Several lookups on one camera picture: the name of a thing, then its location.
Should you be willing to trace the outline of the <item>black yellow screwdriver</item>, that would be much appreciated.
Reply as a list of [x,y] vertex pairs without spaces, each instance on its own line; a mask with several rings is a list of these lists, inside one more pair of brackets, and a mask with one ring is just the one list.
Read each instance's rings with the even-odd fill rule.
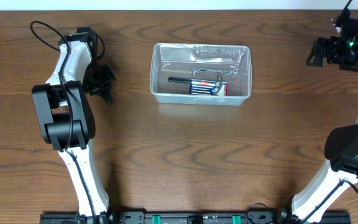
[[109,90],[103,92],[103,100],[108,104],[111,105],[113,103],[112,96],[110,95]]

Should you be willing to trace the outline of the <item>blue drill bit case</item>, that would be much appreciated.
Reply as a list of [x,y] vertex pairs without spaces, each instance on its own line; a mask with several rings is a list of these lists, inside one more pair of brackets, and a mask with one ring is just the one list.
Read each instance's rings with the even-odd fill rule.
[[227,92],[227,82],[192,80],[190,83],[191,95],[227,96]]

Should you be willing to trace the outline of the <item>silver wrench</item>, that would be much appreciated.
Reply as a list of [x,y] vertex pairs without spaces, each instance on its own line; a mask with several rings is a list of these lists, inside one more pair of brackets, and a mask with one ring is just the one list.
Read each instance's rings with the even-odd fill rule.
[[191,70],[193,75],[196,75],[197,73],[202,73],[202,72],[209,72],[209,73],[221,73],[224,75],[233,75],[233,74],[238,74],[239,73],[239,69],[232,69],[232,70],[218,70],[218,69],[212,69],[212,68],[193,68]]

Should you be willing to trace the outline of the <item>small claw hammer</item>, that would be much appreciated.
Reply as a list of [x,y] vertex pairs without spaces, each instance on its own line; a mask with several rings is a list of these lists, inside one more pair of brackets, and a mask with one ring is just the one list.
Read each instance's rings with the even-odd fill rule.
[[169,77],[169,82],[183,83],[190,85],[191,95],[211,95],[211,96],[226,96],[227,83],[222,81],[222,77],[218,76],[216,81],[211,80],[197,80]]

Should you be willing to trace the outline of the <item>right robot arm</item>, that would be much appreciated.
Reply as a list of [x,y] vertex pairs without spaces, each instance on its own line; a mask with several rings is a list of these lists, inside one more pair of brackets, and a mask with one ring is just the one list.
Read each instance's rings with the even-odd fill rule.
[[[306,59],[310,67],[336,64],[340,70],[358,72],[358,20],[348,7],[332,19],[338,35],[314,41]],[[283,207],[274,223],[350,223],[347,213],[327,209],[348,188],[358,183],[358,118],[355,124],[332,130],[324,146],[325,160],[309,184]]]

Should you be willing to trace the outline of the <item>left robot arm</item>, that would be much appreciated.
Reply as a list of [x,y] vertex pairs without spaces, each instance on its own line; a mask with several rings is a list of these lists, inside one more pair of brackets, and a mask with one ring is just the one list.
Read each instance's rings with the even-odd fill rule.
[[102,38],[90,27],[61,35],[60,53],[51,77],[32,89],[32,99],[44,141],[63,159],[78,199],[76,213],[44,213],[41,223],[118,223],[109,209],[110,199],[98,174],[93,155],[96,123],[87,97],[100,96],[112,103],[115,79],[107,65],[99,64]]

